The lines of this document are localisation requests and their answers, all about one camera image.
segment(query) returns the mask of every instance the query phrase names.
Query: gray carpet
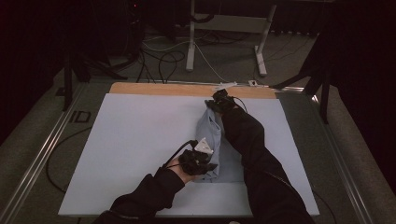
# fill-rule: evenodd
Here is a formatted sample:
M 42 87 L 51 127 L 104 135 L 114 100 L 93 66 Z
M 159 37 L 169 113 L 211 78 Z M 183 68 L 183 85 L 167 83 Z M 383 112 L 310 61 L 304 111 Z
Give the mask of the gray carpet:
M 244 36 L 230 33 L 225 33 L 225 35 L 232 38 Z M 178 39 L 177 43 L 186 40 Z M 248 80 L 256 79 L 265 85 L 276 84 L 298 73 L 315 42 L 315 38 L 304 35 L 269 35 L 264 47 L 268 76 L 263 78 L 257 74 L 253 51 L 253 46 L 257 45 L 259 40 L 259 35 L 249 35 L 246 39 L 232 44 L 203 46 L 203 43 L 197 42 L 201 44 L 200 50 L 221 78 L 214 74 L 196 50 L 194 70 L 186 72 L 184 59 L 177 63 L 175 73 L 169 77 L 169 81 L 220 83 L 224 79 L 248 83 Z M 175 45 L 164 38 L 156 38 L 145 43 L 153 49 L 167 49 Z M 187 54 L 187 45 L 179 45 L 173 50 L 180 50 Z M 148 52 L 158 57 L 163 55 L 159 52 Z M 159 60 L 148 55 L 145 58 L 150 75 L 157 82 L 161 82 L 158 72 Z M 112 60 L 113 63 L 121 61 L 122 59 L 115 58 Z M 174 66 L 174 63 L 162 63 L 163 76 L 168 77 Z M 140 68 L 141 64 L 135 63 L 120 71 L 120 75 L 127 76 L 128 81 L 135 82 Z M 111 84 L 116 81 L 97 71 L 92 71 L 92 73 L 91 82 L 85 84 L 85 90 L 74 107 L 75 111 L 90 112 L 92 116 L 87 123 L 67 123 L 58 144 L 68 136 L 93 125 L 103 97 Z M 146 73 L 145 70 L 142 75 L 143 79 L 147 78 Z M 0 148 L 0 210 L 5 208 L 25 170 L 45 143 L 61 115 L 63 98 L 55 96 L 55 92 L 62 87 L 62 78 L 62 73 L 55 78 L 53 88 L 40 99 Z M 306 79 L 294 83 L 293 86 L 303 87 L 305 82 Z M 336 89 L 331 89 L 330 125 L 323 125 L 320 120 L 316 119 L 317 111 L 312 106 L 309 97 L 290 92 L 280 92 L 276 95 L 284 106 L 308 179 L 313 191 L 317 194 L 320 216 L 314 217 L 315 221 L 334 223 L 332 217 L 334 213 L 337 223 L 360 223 L 332 158 L 332 145 L 325 133 L 325 129 L 329 129 L 332 130 L 335 142 L 362 193 L 373 222 L 394 223 L 396 220 L 395 196 L 378 171 L 359 131 L 339 99 Z M 90 130 L 87 130 L 66 139 L 54 149 L 49 161 L 49 172 L 53 181 L 62 188 L 65 188 L 70 181 L 89 132 Z M 78 220 L 75 217 L 57 215 L 63 197 L 64 194 L 50 184 L 43 169 L 20 212 L 16 215 L 14 223 L 77 223 Z M 90 223 L 92 219 L 93 217 L 84 217 L 81 223 Z

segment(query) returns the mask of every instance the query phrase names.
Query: gray garment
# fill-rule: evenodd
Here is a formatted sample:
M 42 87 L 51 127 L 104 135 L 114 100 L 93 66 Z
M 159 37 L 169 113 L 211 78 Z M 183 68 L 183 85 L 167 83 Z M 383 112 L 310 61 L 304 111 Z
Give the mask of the gray garment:
M 206 139 L 210 148 L 214 150 L 210 163 L 217 164 L 215 170 L 209 171 L 195 179 L 196 183 L 230 183 L 243 182 L 243 167 L 241 155 L 231 146 L 224 136 L 221 117 L 207 108 L 198 120 L 195 139 Z

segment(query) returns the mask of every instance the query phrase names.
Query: folded fabric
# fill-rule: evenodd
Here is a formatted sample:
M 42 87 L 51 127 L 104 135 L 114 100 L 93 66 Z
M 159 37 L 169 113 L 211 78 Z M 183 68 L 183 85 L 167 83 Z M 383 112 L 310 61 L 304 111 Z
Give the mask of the folded fabric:
M 196 126 L 195 139 L 206 139 L 213 149 L 210 163 L 217 164 L 215 170 L 195 179 L 196 183 L 230 183 L 243 182 L 243 167 L 240 154 L 231 146 L 224 136 L 221 117 L 207 108 Z

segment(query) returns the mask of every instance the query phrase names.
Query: long-sleeved black shirt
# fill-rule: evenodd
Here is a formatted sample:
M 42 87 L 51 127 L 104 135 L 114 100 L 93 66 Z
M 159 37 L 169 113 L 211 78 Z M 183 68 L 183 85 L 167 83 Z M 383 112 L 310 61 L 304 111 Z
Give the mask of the long-sleeved black shirt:
M 264 144 L 264 128 L 243 109 L 222 116 L 225 136 L 241 153 L 250 209 L 256 223 L 314 223 L 280 162 Z M 157 211 L 171 208 L 183 181 L 171 170 L 146 175 L 137 189 L 120 196 L 93 224 L 145 223 Z

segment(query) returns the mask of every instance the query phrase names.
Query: person's left hand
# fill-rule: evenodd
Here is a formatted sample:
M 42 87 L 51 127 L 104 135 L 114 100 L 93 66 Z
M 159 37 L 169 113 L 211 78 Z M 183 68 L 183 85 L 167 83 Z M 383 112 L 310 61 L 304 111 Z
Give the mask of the person's left hand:
M 187 184 L 189 181 L 192 181 L 197 177 L 197 175 L 188 175 L 184 173 L 183 169 L 179 165 L 178 157 L 169 161 L 166 167 L 167 169 L 170 169 L 173 172 L 175 172 L 178 175 L 178 177 L 180 177 L 180 179 L 184 182 L 184 184 Z

